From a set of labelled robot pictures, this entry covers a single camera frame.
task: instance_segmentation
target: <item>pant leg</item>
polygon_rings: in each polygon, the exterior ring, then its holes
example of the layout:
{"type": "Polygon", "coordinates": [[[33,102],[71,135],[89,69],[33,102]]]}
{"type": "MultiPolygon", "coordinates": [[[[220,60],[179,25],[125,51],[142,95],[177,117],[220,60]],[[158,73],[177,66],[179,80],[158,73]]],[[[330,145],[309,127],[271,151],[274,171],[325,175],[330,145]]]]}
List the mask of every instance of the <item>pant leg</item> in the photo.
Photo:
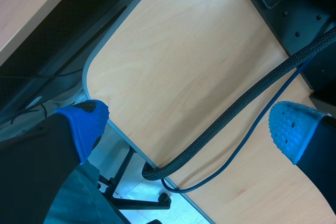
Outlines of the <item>pant leg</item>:
{"type": "Polygon", "coordinates": [[[97,189],[99,170],[86,161],[66,180],[45,224],[124,223],[97,189]]]}

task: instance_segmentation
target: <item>cable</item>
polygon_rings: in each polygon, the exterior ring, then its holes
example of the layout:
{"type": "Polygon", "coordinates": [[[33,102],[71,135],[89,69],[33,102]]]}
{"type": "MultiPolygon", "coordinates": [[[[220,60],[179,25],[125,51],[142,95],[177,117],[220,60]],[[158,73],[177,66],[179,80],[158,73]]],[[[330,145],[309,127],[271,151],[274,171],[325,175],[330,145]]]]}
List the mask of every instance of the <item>cable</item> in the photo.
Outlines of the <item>cable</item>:
{"type": "MultiPolygon", "coordinates": [[[[46,109],[46,107],[45,107],[42,103],[41,103],[40,105],[41,105],[41,107],[42,107],[43,110],[44,110],[44,119],[45,119],[45,118],[48,117],[47,109],[46,109]]],[[[30,112],[37,112],[37,111],[39,111],[39,110],[29,110],[29,111],[23,112],[23,113],[21,113],[21,114],[15,116],[15,117],[10,121],[10,122],[11,122],[10,124],[13,125],[14,120],[15,120],[17,117],[21,116],[21,115],[25,115],[25,114],[28,114],[28,113],[30,113],[30,112]]]]}
{"type": "Polygon", "coordinates": [[[225,164],[220,169],[218,169],[218,171],[216,171],[214,174],[212,174],[209,177],[207,177],[202,182],[200,182],[200,183],[198,183],[198,184],[196,184],[196,185],[194,185],[194,186],[192,186],[190,188],[187,188],[187,189],[174,189],[174,188],[171,188],[171,187],[169,187],[166,184],[166,182],[164,181],[164,179],[162,179],[161,182],[162,182],[164,188],[166,188],[168,191],[171,191],[172,193],[179,193],[179,194],[189,193],[190,191],[198,189],[199,187],[201,187],[204,184],[208,183],[210,180],[212,180],[213,178],[215,178],[216,176],[218,176],[222,171],[224,171],[229,166],[229,164],[232,162],[232,160],[236,157],[236,155],[239,153],[239,151],[241,150],[241,148],[243,148],[243,146],[246,144],[247,140],[250,138],[250,136],[252,135],[254,129],[257,127],[258,123],[263,118],[263,116],[266,114],[266,112],[272,107],[272,105],[276,102],[276,100],[280,97],[280,95],[284,92],[284,90],[288,87],[288,85],[290,85],[290,83],[296,78],[296,76],[298,76],[298,74],[303,71],[303,69],[309,64],[310,61],[311,61],[311,59],[307,60],[306,62],[304,62],[291,75],[291,77],[289,77],[289,79],[285,82],[285,84],[282,85],[282,87],[279,89],[279,91],[267,103],[267,105],[265,106],[265,108],[258,115],[258,117],[256,118],[256,120],[252,124],[251,128],[248,130],[247,134],[245,135],[245,137],[243,138],[243,140],[241,141],[241,143],[238,145],[238,147],[235,149],[235,151],[231,154],[230,158],[225,162],[225,164]]]}
{"type": "Polygon", "coordinates": [[[46,118],[48,117],[47,109],[46,109],[46,107],[44,107],[43,103],[41,103],[40,105],[41,105],[41,107],[42,107],[43,110],[44,110],[44,119],[46,119],[46,118]]]}
{"type": "Polygon", "coordinates": [[[142,170],[142,176],[147,180],[164,179],[170,176],[194,157],[215,135],[217,135],[219,131],[222,130],[225,125],[253,101],[254,98],[258,97],[264,90],[287,74],[290,70],[312,58],[335,41],[336,28],[332,28],[319,39],[302,48],[259,80],[239,97],[238,100],[236,100],[215,122],[213,122],[190,146],[167,165],[161,168],[152,168],[148,163],[145,163],[142,170]]]}
{"type": "Polygon", "coordinates": [[[59,78],[59,77],[69,76],[71,74],[78,73],[80,71],[83,71],[83,69],[78,69],[78,70],[73,71],[73,72],[58,74],[58,75],[55,75],[55,76],[0,76],[0,78],[6,78],[6,79],[39,79],[39,78],[49,79],[49,78],[59,78]]]}

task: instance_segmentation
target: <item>office chair base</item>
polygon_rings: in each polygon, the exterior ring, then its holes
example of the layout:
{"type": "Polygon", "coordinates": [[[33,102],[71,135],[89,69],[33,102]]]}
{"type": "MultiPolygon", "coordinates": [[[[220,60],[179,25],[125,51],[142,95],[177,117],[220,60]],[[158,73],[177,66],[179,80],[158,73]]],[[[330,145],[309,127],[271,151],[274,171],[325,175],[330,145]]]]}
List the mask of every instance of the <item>office chair base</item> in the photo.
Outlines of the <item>office chair base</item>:
{"type": "Polygon", "coordinates": [[[145,200],[132,200],[132,199],[119,199],[114,198],[113,194],[126,171],[128,164],[131,161],[133,154],[135,153],[134,149],[130,147],[124,161],[122,162],[119,170],[117,171],[114,178],[107,179],[102,175],[99,175],[99,182],[104,183],[108,187],[105,192],[102,193],[106,200],[119,210],[161,210],[161,209],[170,209],[171,199],[168,194],[160,194],[157,202],[154,201],[145,201],[145,200]]]}

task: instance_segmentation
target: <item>black panel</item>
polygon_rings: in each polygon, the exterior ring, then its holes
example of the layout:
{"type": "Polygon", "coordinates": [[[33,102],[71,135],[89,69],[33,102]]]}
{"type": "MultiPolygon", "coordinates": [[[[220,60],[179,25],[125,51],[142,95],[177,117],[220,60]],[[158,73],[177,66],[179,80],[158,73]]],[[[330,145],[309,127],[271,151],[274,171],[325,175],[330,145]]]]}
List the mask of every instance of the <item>black panel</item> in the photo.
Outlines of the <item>black panel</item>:
{"type": "MultiPolygon", "coordinates": [[[[336,26],[336,0],[251,1],[289,56],[336,26]]],[[[335,47],[321,52],[303,72],[310,88],[319,90],[336,78],[334,52],[335,47]]]]}
{"type": "MultiPolygon", "coordinates": [[[[71,58],[76,57],[101,27],[114,18],[103,16],[118,1],[62,0],[0,66],[0,75],[34,77],[64,73],[65,66],[73,62],[71,58]]],[[[80,79],[80,72],[62,77],[62,83],[57,82],[48,98],[73,87],[80,79]]],[[[16,111],[22,112],[48,81],[0,78],[0,121],[7,120],[16,111]]]]}

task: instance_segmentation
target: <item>desk surface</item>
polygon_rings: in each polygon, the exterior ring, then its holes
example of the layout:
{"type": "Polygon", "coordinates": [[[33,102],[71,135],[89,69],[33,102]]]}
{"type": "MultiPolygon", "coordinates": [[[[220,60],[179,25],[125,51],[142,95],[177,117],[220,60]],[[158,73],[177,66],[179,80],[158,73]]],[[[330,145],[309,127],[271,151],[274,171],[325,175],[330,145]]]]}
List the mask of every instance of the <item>desk surface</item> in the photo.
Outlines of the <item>desk surface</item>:
{"type": "Polygon", "coordinates": [[[60,0],[0,0],[0,66],[60,0]]]}
{"type": "MultiPolygon", "coordinates": [[[[141,0],[112,30],[89,66],[88,92],[109,106],[113,124],[159,167],[287,57],[249,0],[141,0]]],[[[288,77],[170,179],[184,188],[216,171],[288,77]]],[[[280,100],[312,105],[310,92],[298,77],[280,100]]],[[[215,223],[336,220],[318,189],[272,142],[268,115],[229,168],[187,196],[215,223]]]]}

